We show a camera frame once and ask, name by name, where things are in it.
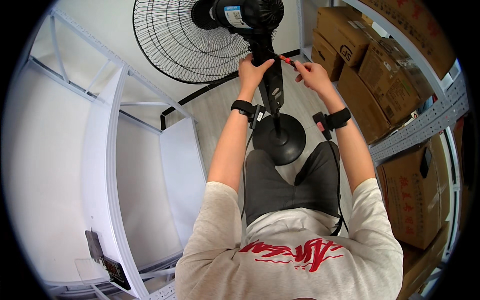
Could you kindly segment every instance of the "fan round base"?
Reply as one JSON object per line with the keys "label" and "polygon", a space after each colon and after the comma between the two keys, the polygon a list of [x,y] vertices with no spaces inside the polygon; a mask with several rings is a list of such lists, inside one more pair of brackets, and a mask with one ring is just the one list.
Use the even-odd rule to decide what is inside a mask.
{"label": "fan round base", "polygon": [[287,114],[280,114],[281,135],[277,138],[273,118],[265,117],[253,131],[253,147],[266,151],[276,166],[295,161],[305,148],[306,135],[300,122]]}

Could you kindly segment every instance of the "person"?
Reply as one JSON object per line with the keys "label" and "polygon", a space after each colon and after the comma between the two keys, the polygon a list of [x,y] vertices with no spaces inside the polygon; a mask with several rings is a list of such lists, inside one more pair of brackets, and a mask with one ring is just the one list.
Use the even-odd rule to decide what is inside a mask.
{"label": "person", "polygon": [[[238,99],[251,102],[273,64],[240,60]],[[345,108],[325,69],[295,62],[296,81],[317,92],[328,112]],[[289,185],[272,159],[246,160],[246,237],[237,204],[247,117],[232,110],[215,149],[204,201],[176,266],[178,299],[395,299],[403,253],[392,234],[367,145],[352,120],[320,143]],[[348,238],[338,222],[335,156],[345,167],[353,209]]]}

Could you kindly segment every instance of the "fan label sticker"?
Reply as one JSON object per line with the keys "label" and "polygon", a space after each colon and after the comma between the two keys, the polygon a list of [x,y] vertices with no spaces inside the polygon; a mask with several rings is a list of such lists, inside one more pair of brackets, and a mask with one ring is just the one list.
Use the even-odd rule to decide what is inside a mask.
{"label": "fan label sticker", "polygon": [[241,17],[240,6],[225,6],[224,8],[225,16],[227,17],[227,21],[236,28],[247,28],[252,29],[248,26]]}

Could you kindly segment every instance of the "fan motor housing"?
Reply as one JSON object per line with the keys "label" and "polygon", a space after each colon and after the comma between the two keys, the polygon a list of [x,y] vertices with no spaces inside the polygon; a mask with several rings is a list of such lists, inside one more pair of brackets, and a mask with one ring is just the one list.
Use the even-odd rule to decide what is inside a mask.
{"label": "fan motor housing", "polygon": [[[229,10],[233,10],[234,22],[232,17],[227,18]],[[239,34],[271,32],[278,27],[283,15],[282,0],[216,0],[212,7],[212,16],[217,23]]]}

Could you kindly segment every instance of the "dark grey shorts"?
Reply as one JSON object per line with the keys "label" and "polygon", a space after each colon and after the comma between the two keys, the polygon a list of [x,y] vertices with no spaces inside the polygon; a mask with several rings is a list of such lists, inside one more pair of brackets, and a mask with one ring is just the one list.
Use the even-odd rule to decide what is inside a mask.
{"label": "dark grey shorts", "polygon": [[245,215],[247,226],[263,214],[304,207],[340,217],[338,212],[338,172],[328,143],[337,162],[338,147],[322,142],[305,161],[295,178],[288,184],[277,172],[270,156],[263,150],[253,150],[246,162]]}

